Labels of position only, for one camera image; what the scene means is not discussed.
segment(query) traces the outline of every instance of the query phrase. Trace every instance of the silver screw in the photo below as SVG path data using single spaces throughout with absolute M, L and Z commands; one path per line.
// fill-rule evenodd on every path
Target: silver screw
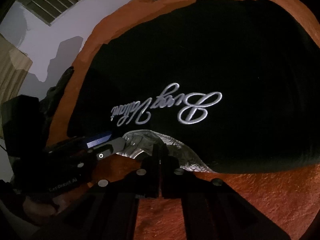
M 215 179 L 211 180 L 211 182 L 215 186 L 221 186 L 223 184 L 223 180 L 219 179 L 219 178 L 215 178 Z
M 137 174 L 139 175 L 139 176 L 143 176 L 143 175 L 145 175 L 147 173 L 147 171 L 145 170 L 145 169 L 138 169 L 137 170 Z
M 101 180 L 99 180 L 98 185 L 100 187 L 105 187 L 106 185 L 108 185 L 108 183 L 109 182 L 106 179 L 101 179 Z
M 176 174 L 176 175 L 182 175 L 184 173 L 184 169 L 175 169 L 174 170 L 174 174 Z

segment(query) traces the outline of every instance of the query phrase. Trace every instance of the orange textured cloth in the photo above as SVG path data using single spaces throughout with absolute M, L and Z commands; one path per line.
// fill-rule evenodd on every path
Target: orange textured cloth
M 54 115 L 48 144 L 67 138 L 68 122 L 73 112 L 85 74 L 95 54 L 104 43 L 119 37 L 130 28 L 161 14 L 187 6 L 196 0 L 132 0 L 105 17 L 92 31 L 73 62 L 75 72 Z M 299 22 L 320 47 L 320 25 L 312 12 L 299 0 L 271 0 L 282 6 Z M 139 164 L 121 156 L 107 158 L 94 171 L 98 179 L 121 179 Z M 197 173 L 202 179 L 219 177 L 285 230 L 293 240 L 299 239 L 320 208 L 320 165 L 268 174 Z M 83 190 L 69 193 L 74 199 Z M 144 200 L 139 208 L 135 239 L 185 239 L 181 205 L 177 200 Z

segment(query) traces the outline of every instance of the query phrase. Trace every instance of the round metal bolt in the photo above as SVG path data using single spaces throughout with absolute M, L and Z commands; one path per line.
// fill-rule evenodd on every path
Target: round metal bolt
M 211 182 L 215 186 L 221 186 L 223 184 L 223 180 L 219 179 L 219 178 L 215 178 L 215 179 L 211 180 Z
M 176 175 L 182 175 L 184 173 L 184 169 L 175 169 L 174 170 L 174 174 L 176 174 Z
M 105 187 L 106 185 L 108 185 L 108 183 L 109 182 L 106 179 L 102 179 L 102 180 L 99 180 L 98 185 L 100 187 Z
M 145 170 L 145 169 L 138 169 L 137 170 L 137 174 L 139 175 L 139 176 L 143 176 L 143 175 L 145 175 L 147 173 L 147 171 Z

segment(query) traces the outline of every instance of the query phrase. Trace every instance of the white wall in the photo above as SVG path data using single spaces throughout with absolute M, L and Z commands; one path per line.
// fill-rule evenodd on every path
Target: white wall
M 44 98 L 47 90 L 56 84 L 78 53 L 75 48 L 64 49 L 58 61 L 52 60 L 56 58 L 60 43 L 74 37 L 78 38 L 75 38 L 76 42 L 81 42 L 79 37 L 82 37 L 82 45 L 76 50 L 80 49 L 100 20 L 129 1 L 81 0 L 58 17 L 52 26 L 46 25 L 15 2 L 0 24 L 0 33 L 33 61 L 19 94 Z M 55 64 L 51 65 L 48 77 L 48 66 L 52 62 Z M 0 149 L 0 179 L 9 181 L 11 177 L 7 154 Z

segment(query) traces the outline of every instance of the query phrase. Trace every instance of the striped brown curtain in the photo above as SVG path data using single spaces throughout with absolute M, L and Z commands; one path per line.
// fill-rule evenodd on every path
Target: striped brown curtain
M 31 59 L 0 35 L 0 105 L 17 96 Z M 3 138 L 0 112 L 0 138 Z

